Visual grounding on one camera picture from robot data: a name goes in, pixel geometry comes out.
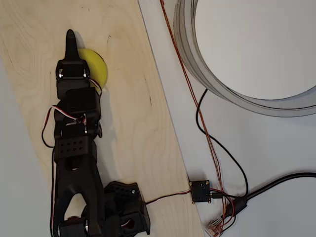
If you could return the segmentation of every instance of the red-white-black wire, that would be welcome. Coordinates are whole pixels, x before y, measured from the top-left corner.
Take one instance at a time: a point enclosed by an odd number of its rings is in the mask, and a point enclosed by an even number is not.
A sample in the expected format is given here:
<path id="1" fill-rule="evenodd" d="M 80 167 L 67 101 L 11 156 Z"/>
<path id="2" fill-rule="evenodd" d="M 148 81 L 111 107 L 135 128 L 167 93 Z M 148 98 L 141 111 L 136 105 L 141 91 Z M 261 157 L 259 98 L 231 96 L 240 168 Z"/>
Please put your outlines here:
<path id="1" fill-rule="evenodd" d="M 146 203 L 146 205 L 149 205 L 149 204 L 153 204 L 155 202 L 158 202 L 160 201 L 162 198 L 166 198 L 166 197 L 171 197 L 171 196 L 175 196 L 175 195 L 184 195 L 184 194 L 188 194 L 191 192 L 191 189 L 188 189 L 188 190 L 185 190 L 185 191 L 181 191 L 181 192 L 178 192 L 178 193 L 175 193 L 175 194 L 169 194 L 169 195 L 165 195 L 165 196 L 162 196 L 162 197 L 158 197 L 157 199 L 154 199 L 152 201 L 149 201 Z"/>
<path id="2" fill-rule="evenodd" d="M 92 82 L 100 90 L 100 97 L 101 97 L 102 96 L 102 88 L 99 85 L 99 83 L 94 79 L 89 79 L 89 81 Z"/>
<path id="3" fill-rule="evenodd" d="M 45 139 L 44 139 L 44 131 L 45 131 L 45 128 L 47 126 L 47 122 L 48 122 L 48 119 L 49 119 L 49 115 L 50 115 L 50 111 L 52 109 L 55 109 L 57 110 L 58 112 L 60 112 L 61 114 L 63 114 L 64 116 L 72 119 L 74 122 L 82 122 L 82 123 L 85 123 L 85 120 L 86 120 L 86 117 L 83 116 L 81 118 L 76 118 L 74 116 L 71 116 L 70 114 L 66 113 L 65 111 L 63 111 L 62 109 L 60 109 L 59 107 L 57 107 L 56 105 L 52 105 L 51 107 L 49 107 L 49 109 L 47 110 L 46 112 L 46 115 L 45 115 L 45 120 L 44 120 L 44 123 L 43 123 L 43 127 L 42 127 L 42 130 L 41 130 L 41 138 L 45 144 L 45 146 L 49 147 L 49 148 L 54 148 L 54 146 L 50 146 L 48 145 L 46 142 L 45 142 Z"/>

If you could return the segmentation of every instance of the gray ring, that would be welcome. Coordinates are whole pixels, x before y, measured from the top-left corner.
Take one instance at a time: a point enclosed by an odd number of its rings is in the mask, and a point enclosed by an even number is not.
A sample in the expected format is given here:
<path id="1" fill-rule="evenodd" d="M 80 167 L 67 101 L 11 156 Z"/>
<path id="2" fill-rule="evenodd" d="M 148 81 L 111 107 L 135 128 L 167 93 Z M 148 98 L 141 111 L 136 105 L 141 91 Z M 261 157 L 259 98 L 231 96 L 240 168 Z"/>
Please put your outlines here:
<path id="1" fill-rule="evenodd" d="M 174 14 L 175 40 L 189 72 L 207 89 L 247 110 L 275 117 L 299 117 L 316 113 L 316 86 L 299 95 L 280 100 L 261 100 L 239 94 L 222 84 L 209 70 L 195 36 L 198 0 L 178 0 Z"/>

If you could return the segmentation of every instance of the plywood surface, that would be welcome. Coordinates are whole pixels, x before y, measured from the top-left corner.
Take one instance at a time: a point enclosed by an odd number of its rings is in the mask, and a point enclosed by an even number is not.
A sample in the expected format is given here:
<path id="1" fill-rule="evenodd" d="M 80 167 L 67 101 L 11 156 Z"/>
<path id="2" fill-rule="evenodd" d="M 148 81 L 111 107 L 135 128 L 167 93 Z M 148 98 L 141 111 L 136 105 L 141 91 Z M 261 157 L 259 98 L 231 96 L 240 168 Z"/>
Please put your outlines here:
<path id="1" fill-rule="evenodd" d="M 186 171 L 138 2 L 1 0 L 0 56 L 47 184 L 51 150 L 40 132 L 47 108 L 58 102 L 54 71 L 64 57 L 68 29 L 109 69 L 101 99 L 103 138 L 96 139 L 103 183 L 137 182 L 146 201 L 186 190 Z M 53 128 L 51 119 L 45 132 L 50 144 Z M 149 215 L 151 236 L 203 235 L 189 195 L 155 203 Z"/>

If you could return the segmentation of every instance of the wire connector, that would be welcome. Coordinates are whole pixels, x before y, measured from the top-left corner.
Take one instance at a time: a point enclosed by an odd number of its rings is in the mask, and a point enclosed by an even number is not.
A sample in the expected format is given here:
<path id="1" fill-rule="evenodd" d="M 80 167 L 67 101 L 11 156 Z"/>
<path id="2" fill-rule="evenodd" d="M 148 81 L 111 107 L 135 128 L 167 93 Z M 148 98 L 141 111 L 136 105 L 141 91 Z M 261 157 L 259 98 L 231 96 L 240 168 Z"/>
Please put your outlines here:
<path id="1" fill-rule="evenodd" d="M 204 229 L 208 233 L 209 236 L 219 237 L 221 235 L 221 232 L 223 231 L 223 229 L 222 229 L 220 223 L 222 221 L 223 221 L 222 218 L 219 218 L 217 220 L 212 220 L 205 226 Z"/>
<path id="2" fill-rule="evenodd" d="M 222 193 L 211 193 L 211 198 L 213 199 L 222 199 L 223 196 L 224 195 Z"/>

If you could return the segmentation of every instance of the connector plug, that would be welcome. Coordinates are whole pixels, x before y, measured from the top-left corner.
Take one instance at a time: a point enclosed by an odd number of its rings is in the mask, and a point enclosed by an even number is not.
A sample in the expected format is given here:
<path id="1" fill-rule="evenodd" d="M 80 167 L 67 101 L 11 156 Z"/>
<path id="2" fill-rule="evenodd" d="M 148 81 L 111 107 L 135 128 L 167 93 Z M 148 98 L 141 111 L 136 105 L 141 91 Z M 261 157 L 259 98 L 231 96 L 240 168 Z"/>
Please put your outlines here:
<path id="1" fill-rule="evenodd" d="M 222 221 L 223 221 L 222 218 L 218 218 L 217 220 L 210 221 L 205 226 L 204 229 L 210 237 L 219 237 L 221 235 L 221 232 L 223 231 L 223 229 L 220 224 Z"/>

